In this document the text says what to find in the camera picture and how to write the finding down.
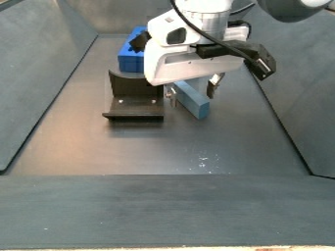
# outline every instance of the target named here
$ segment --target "blue object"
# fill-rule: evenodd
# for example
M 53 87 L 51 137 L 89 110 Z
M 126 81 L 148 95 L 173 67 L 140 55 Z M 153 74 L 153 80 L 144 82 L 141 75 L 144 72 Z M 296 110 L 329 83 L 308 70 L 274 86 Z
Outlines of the blue object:
M 142 73 L 144 72 L 144 53 L 134 52 L 130 48 L 129 41 L 145 31 L 145 26 L 136 26 L 120 48 L 117 54 L 118 68 L 121 72 Z
M 173 83 L 176 99 L 197 120 L 209 114 L 209 98 L 202 96 L 185 81 Z

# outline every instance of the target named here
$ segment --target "small box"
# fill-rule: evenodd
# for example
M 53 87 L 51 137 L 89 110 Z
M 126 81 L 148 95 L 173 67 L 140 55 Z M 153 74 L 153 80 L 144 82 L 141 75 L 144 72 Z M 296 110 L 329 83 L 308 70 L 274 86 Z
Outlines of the small box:
M 145 26 L 136 26 L 120 48 L 117 54 L 118 68 L 121 72 L 142 73 L 144 72 L 144 52 L 134 52 L 130 48 L 129 41 L 146 30 Z

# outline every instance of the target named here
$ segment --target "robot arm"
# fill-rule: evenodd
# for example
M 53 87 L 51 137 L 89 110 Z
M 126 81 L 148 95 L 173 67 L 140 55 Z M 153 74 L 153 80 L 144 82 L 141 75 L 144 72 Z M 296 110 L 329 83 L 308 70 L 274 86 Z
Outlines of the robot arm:
M 152 85 L 221 74 L 245 61 L 261 80 L 274 72 L 264 47 L 244 44 L 248 27 L 228 27 L 233 0 L 169 0 L 173 9 L 149 20 L 144 74 Z M 256 0 L 278 21 L 296 22 L 313 15 L 330 0 Z

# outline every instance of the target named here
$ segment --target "gray wall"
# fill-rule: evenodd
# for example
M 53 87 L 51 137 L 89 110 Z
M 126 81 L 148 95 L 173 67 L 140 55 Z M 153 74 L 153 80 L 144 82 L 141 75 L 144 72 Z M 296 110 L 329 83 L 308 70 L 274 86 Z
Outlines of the gray wall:
M 26 0 L 0 12 L 0 171 L 95 36 L 62 0 Z
M 98 33 L 128 33 L 170 9 L 168 0 L 66 0 Z M 238 9 L 249 0 L 234 0 Z
M 246 19 L 277 61 L 260 83 L 266 98 L 312 172 L 335 176 L 335 16 L 282 24 L 254 8 Z

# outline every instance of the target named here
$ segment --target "black cable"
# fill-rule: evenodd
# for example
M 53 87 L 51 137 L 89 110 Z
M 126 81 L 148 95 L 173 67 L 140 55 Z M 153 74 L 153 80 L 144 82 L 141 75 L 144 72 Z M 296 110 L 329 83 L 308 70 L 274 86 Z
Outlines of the black cable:
M 244 60 L 246 60 L 249 62 L 249 64 L 252 64 L 253 66 L 257 67 L 254 61 L 241 52 L 238 51 L 236 48 L 230 47 L 225 42 L 220 41 L 218 39 L 216 39 L 214 37 L 212 37 L 209 34 L 206 34 L 181 14 L 181 12 L 178 11 L 174 1 L 169 0 L 169 3 L 172 5 L 172 8 L 174 10 L 174 12 L 177 13 L 177 15 L 180 16 L 180 18 L 182 19 L 182 21 L 186 23 L 186 25 L 201 35 L 204 36 L 208 40 L 210 40 L 213 43 L 216 43 L 217 45 L 222 46 L 224 48 L 226 48 L 230 52 L 234 52 Z
M 240 8 L 240 9 L 232 11 L 232 12 L 230 12 L 230 16 L 232 16 L 232 15 L 236 15 L 236 14 L 238 14 L 238 13 L 241 13 L 242 11 L 245 11 L 246 9 L 249 9 L 249 8 L 253 7 L 253 6 L 254 6 L 254 4 L 250 3 L 250 4 L 248 4 L 246 6 L 244 6 L 242 8 Z

